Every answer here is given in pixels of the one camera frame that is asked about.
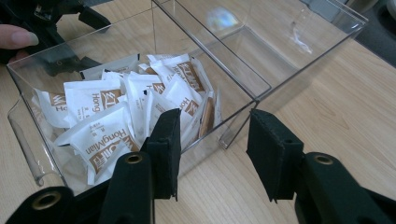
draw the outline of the black machine part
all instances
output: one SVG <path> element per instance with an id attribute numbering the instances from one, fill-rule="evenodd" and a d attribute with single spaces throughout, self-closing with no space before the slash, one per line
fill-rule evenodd
<path id="1" fill-rule="evenodd" d="M 336 158 L 303 142 L 265 111 L 250 113 L 249 155 L 270 201 L 292 200 L 300 223 L 395 223 L 396 202 L 362 188 Z"/>
<path id="2" fill-rule="evenodd" d="M 38 191 L 7 224 L 154 223 L 154 200 L 177 196 L 179 109 L 161 114 L 143 148 L 121 156 L 111 179 L 78 196 L 68 187 Z"/>
<path id="3" fill-rule="evenodd" d="M 94 29 L 105 28 L 111 24 L 107 18 L 85 6 L 81 0 L 0 0 L 0 24 L 19 26 L 37 35 L 39 44 L 24 49 L 29 54 L 64 43 L 57 32 L 56 23 L 62 15 L 78 13 L 78 19 Z M 0 63 L 8 63 L 17 51 L 18 49 L 0 49 Z M 73 51 L 66 52 L 64 55 L 66 58 L 55 57 L 55 60 L 48 58 L 48 61 L 44 63 L 52 66 L 58 64 L 60 67 L 60 60 L 63 60 L 65 65 L 62 69 L 67 71 L 68 63 L 79 62 L 79 58 L 74 55 Z M 82 65 L 74 64 L 74 66 L 78 69 L 86 68 L 84 62 Z"/>

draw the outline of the hand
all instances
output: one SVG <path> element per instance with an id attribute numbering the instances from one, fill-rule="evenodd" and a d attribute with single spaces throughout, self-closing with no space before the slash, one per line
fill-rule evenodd
<path id="1" fill-rule="evenodd" d="M 37 44 L 38 38 L 35 34 L 18 26 L 0 24 L 0 49 L 23 49 Z M 27 55 L 25 51 L 20 51 L 10 61 L 13 62 Z"/>

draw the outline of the white sachet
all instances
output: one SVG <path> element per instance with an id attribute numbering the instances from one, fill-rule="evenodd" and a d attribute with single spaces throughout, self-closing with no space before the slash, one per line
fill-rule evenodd
<path id="1" fill-rule="evenodd" d="M 180 130 L 183 132 L 201 104 L 202 96 L 179 76 L 174 76 L 163 96 L 180 108 Z"/>
<path id="2" fill-rule="evenodd" d="M 190 62 L 188 54 L 155 61 L 150 63 L 150 66 L 161 77 L 165 88 L 172 81 L 173 76 L 178 74 L 195 91 L 205 94 L 205 89 Z"/>
<path id="3" fill-rule="evenodd" d="M 126 93 L 125 90 L 125 83 L 123 82 L 123 73 L 118 73 L 118 72 L 112 72 L 109 70 L 103 70 L 102 72 L 102 80 L 110 80 L 110 79 L 116 79 L 120 82 L 120 90 L 121 94 L 124 95 Z"/>
<path id="4" fill-rule="evenodd" d="M 100 80 L 102 71 L 104 69 L 118 73 L 129 73 L 130 71 L 137 71 L 139 58 L 139 54 L 130 55 L 110 63 L 104 63 L 99 66 L 80 71 L 80 73 L 85 80 Z"/>
<path id="5" fill-rule="evenodd" d="M 154 89 L 147 91 L 147 101 L 145 106 L 145 133 L 150 136 L 154 130 L 160 115 L 168 110 L 175 109 L 177 106 L 165 99 L 161 94 Z"/>
<path id="6" fill-rule="evenodd" d="M 119 102 L 128 103 L 128 97 L 126 95 L 119 96 L 117 99 L 119 100 Z"/>
<path id="7" fill-rule="evenodd" d="M 132 114 L 135 140 L 142 146 L 146 137 L 148 137 L 147 132 L 145 132 L 144 122 L 145 99 L 147 97 L 145 91 L 153 89 L 158 93 L 162 93 L 164 85 L 158 76 L 139 75 L 135 72 L 132 72 L 129 76 L 125 76 L 124 83 Z"/>
<path id="8" fill-rule="evenodd" d="M 191 64 L 196 72 L 196 75 L 198 76 L 199 80 L 201 81 L 205 92 L 213 92 L 213 94 L 214 94 L 215 91 L 213 89 L 212 83 L 210 83 L 210 80 L 207 77 L 207 74 L 206 74 L 205 69 L 202 66 L 201 62 L 198 59 L 192 58 Z"/>
<path id="9" fill-rule="evenodd" d="M 158 75 L 148 64 L 141 63 L 138 65 L 139 74 L 141 75 Z"/>
<path id="10" fill-rule="evenodd" d="M 72 146 L 89 169 L 98 175 L 120 141 L 132 151 L 139 150 L 133 136 L 129 106 L 121 102 L 84 119 L 61 134 L 54 143 L 56 146 Z"/>
<path id="11" fill-rule="evenodd" d="M 120 82 L 116 79 L 65 82 L 64 92 L 70 127 L 115 105 L 121 96 Z"/>
<path id="12" fill-rule="evenodd" d="M 199 130 L 201 127 L 202 117 L 205 111 L 205 105 L 207 104 L 208 94 L 204 97 L 200 106 L 195 111 L 190 122 L 186 125 L 180 135 L 181 148 L 185 149 L 191 145 L 199 137 Z"/>
<path id="13" fill-rule="evenodd" d="M 35 89 L 35 93 L 46 121 L 56 128 L 69 128 L 70 124 L 64 120 L 68 114 L 64 93 L 50 93 L 38 89 Z"/>

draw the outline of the table surface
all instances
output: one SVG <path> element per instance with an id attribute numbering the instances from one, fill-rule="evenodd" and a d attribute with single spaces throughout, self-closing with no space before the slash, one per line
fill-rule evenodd
<path id="1" fill-rule="evenodd" d="M 135 14 L 150 1 L 97 6 L 111 21 Z M 90 30 L 64 17 L 60 34 L 71 39 Z M 274 113 L 303 142 L 304 151 L 340 160 L 367 189 L 396 199 L 396 69 L 348 40 L 274 92 L 259 109 Z M 7 112 L 18 91 L 0 67 L 0 223 L 40 190 Z M 245 128 L 228 150 L 218 150 L 178 182 L 178 202 L 156 201 L 157 223 L 297 223 L 293 201 L 270 203 L 246 154 Z"/>

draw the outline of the transparent container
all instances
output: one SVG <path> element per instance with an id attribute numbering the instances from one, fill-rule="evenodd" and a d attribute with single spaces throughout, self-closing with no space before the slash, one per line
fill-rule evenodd
<path id="1" fill-rule="evenodd" d="M 64 83 L 82 80 L 79 71 L 93 62 L 139 53 L 147 63 L 148 54 L 188 53 L 202 63 L 218 94 L 222 120 L 182 148 L 184 175 L 228 147 L 251 108 L 365 25 L 337 1 L 322 2 L 324 11 L 294 0 L 154 0 L 147 11 L 9 64 L 21 97 L 8 118 L 36 183 L 66 185 L 76 194 L 91 187 L 83 161 L 71 148 L 53 144 L 66 129 L 48 124 L 35 89 L 64 92 Z"/>

